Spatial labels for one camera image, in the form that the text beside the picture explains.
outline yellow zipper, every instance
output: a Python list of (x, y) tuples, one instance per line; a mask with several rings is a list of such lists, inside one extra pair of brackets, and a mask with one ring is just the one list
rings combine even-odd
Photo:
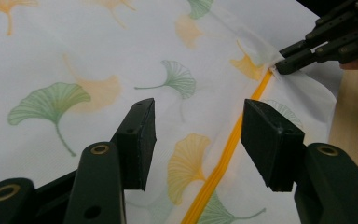
[[(261, 94), (263, 94), (263, 91), (267, 87), (267, 84), (269, 83), (269, 79), (271, 77), (272, 77), (272, 73), (268, 70), (267, 73), (264, 75), (263, 80), (260, 82), (260, 85), (253, 93), (251, 97), (252, 100), (260, 99)], [(199, 194), (194, 199), (190, 208), (187, 210), (187, 213), (184, 219), (182, 220), (182, 224), (196, 223), (199, 220), (206, 204), (209, 202), (211, 195), (216, 189), (216, 186), (219, 184), (220, 180), (225, 174), (226, 169), (231, 160), (232, 154), (234, 153), (234, 150), (237, 147), (237, 144), (241, 138), (242, 115), (243, 114), (240, 115), (237, 122), (235, 123), (234, 129), (232, 130), (227, 140), (220, 161), (217, 163), (211, 175), (209, 175), (208, 179), (205, 181), (204, 185), (202, 186)]]

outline ginkgo leaf print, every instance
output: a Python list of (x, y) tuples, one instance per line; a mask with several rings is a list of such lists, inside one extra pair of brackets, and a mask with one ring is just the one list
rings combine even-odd
[(118, 16), (115, 14), (116, 7), (120, 5), (124, 5), (128, 7), (129, 9), (135, 11), (136, 9), (130, 5), (130, 2), (128, 0), (87, 0), (88, 2), (96, 5), (100, 5), (102, 7), (106, 7), (110, 13), (112, 14), (113, 18), (117, 21), (117, 23), (123, 27), (126, 28), (124, 25), (124, 22), (121, 21)]
[(185, 44), (186, 47), (194, 49), (196, 40), (203, 35), (196, 22), (188, 15), (182, 15), (175, 22), (175, 32)]
[(71, 111), (97, 111), (105, 106), (111, 105), (117, 99), (121, 92), (121, 85), (117, 76), (111, 76), (105, 80), (87, 80), (75, 71), (66, 55), (63, 55), (63, 60), (70, 74), (75, 78), (76, 83), (91, 97), (91, 101), (75, 105), (71, 108)]
[(36, 0), (0, 0), (0, 11), (7, 15), (7, 35), (12, 34), (13, 29), (13, 19), (11, 17), (11, 9), (14, 6), (27, 6), (35, 7), (37, 6)]
[(136, 90), (154, 89), (169, 86), (179, 91), (183, 99), (190, 98), (196, 91), (196, 79), (191, 76), (190, 71), (175, 61), (161, 62), (167, 69), (167, 79), (161, 85), (155, 87), (135, 87)]
[(202, 157), (210, 143), (208, 137), (196, 133), (176, 143), (168, 163), (168, 195), (174, 204), (182, 202), (183, 191), (192, 181), (205, 181)]
[(254, 65), (252, 59), (249, 57), (249, 55), (246, 54), (245, 50), (242, 48), (238, 40), (237, 40), (237, 44), (244, 55), (243, 58), (239, 61), (230, 60), (231, 64), (234, 67), (236, 67), (238, 70), (240, 70), (247, 77), (254, 80), (260, 80), (260, 78), (262, 77), (263, 66)]
[(197, 20), (211, 10), (213, 0), (188, 0), (191, 5), (190, 18)]
[(303, 125), (301, 120), (296, 116), (296, 114), (290, 110), (286, 105), (280, 104), (274, 100), (263, 100), (266, 104), (272, 106), (275, 110), (277, 110), (280, 114), (282, 114), (285, 118), (294, 123), (299, 129), (303, 129)]
[(261, 209), (259, 212), (248, 217), (236, 217), (232, 215), (220, 201), (216, 192), (211, 196), (203, 213), (199, 219), (199, 224), (231, 224), (236, 220), (245, 220), (257, 217), (260, 214), (266, 212), (266, 208)]
[(54, 123), (57, 135), (65, 148), (71, 156), (75, 156), (75, 152), (63, 140), (59, 122), (62, 115), (71, 106), (89, 100), (90, 96), (79, 85), (58, 82), (44, 89), (31, 92), (10, 111), (7, 120), (11, 125), (18, 125), (25, 119), (50, 120)]

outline cloth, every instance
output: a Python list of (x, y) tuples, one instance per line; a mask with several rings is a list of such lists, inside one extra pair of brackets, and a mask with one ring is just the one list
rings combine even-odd
[[(132, 104), (156, 101), (146, 192), (126, 191), (128, 223), (179, 223), (213, 168), (243, 100), (282, 56), (238, 18), (245, 2), (0, 1), (0, 181), (38, 188), (108, 141)], [(261, 100), (327, 139), (334, 96), (277, 73)], [(199, 223), (298, 223), (290, 193), (265, 188), (241, 144)]]

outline green ginkgo leaf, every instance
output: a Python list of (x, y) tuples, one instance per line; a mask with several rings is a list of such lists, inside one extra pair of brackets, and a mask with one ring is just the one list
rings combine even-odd
[(264, 100), (265, 103), (272, 106), (275, 110), (277, 110), (280, 114), (282, 114), (285, 118), (294, 123), (299, 129), (303, 129), (303, 125), (301, 120), (296, 116), (296, 114), (289, 108), (287, 105), (280, 104), (274, 100)]
[(169, 86), (179, 91), (183, 99), (190, 98), (196, 91), (196, 79), (191, 76), (190, 71), (175, 61), (161, 62), (167, 69), (167, 79), (159, 86), (155, 87), (135, 87), (136, 90), (154, 89)]
[(248, 217), (236, 217), (232, 215), (225, 206), (220, 201), (216, 192), (211, 196), (211, 199), (208, 201), (200, 219), (199, 224), (231, 224), (236, 220), (245, 220), (257, 217), (258, 215), (266, 212), (266, 208), (261, 209), (259, 212), (248, 216)]
[(58, 123), (62, 115), (73, 105), (90, 101), (90, 96), (79, 85), (55, 83), (49, 87), (31, 92), (8, 114), (11, 125), (17, 125), (25, 119), (48, 119), (54, 123), (56, 132), (72, 156), (76, 154), (62, 138)]
[(188, 0), (191, 5), (190, 18), (197, 20), (211, 10), (213, 0)]

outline white fabric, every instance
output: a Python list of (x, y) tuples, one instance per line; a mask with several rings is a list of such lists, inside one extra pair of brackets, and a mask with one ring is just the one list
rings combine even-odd
[[(189, 183), (180, 203), (172, 201), (167, 179), (169, 163), (178, 152), (175, 145), (195, 136), (192, 133), (209, 140), (201, 165), (207, 178), (242, 111), (243, 100), (250, 98), (260, 82), (243, 74), (233, 60), (240, 61), (246, 52), (260, 74), (279, 61), (278, 51), (254, 31), (267, 29), (273, 34), (273, 29), (264, 26), (271, 22), (276, 27), (272, 20), (280, 13), (272, 17), (256, 1), (212, 1), (210, 11), (193, 20), (184, 17), (191, 11), (187, 1), (133, 1), (111, 11), (95, 2), (39, 0), (37, 6), (14, 6), (11, 35), (6, 34), (7, 15), (0, 11), (0, 181), (26, 177), (38, 188), (75, 170), (86, 146), (108, 141), (132, 104), (153, 97), (158, 141), (146, 192), (126, 191), (127, 219), (129, 223), (179, 223), (203, 180)], [(186, 24), (194, 22), (202, 35), (186, 43), (177, 33), (181, 19)], [(247, 28), (248, 23), (254, 29)], [(181, 94), (169, 86), (135, 89), (163, 84), (169, 66), (194, 78), (194, 92)], [(21, 100), (56, 83), (76, 84), (94, 105), (76, 103), (63, 111), (58, 131), (46, 118), (10, 124), (10, 113)], [(295, 114), (306, 143), (326, 141), (335, 98), (321, 84), (301, 73), (276, 74), (262, 100), (284, 105)], [(262, 211), (246, 223), (299, 222), (293, 195), (269, 192), (242, 146), (236, 149), (216, 194), (236, 217)]]

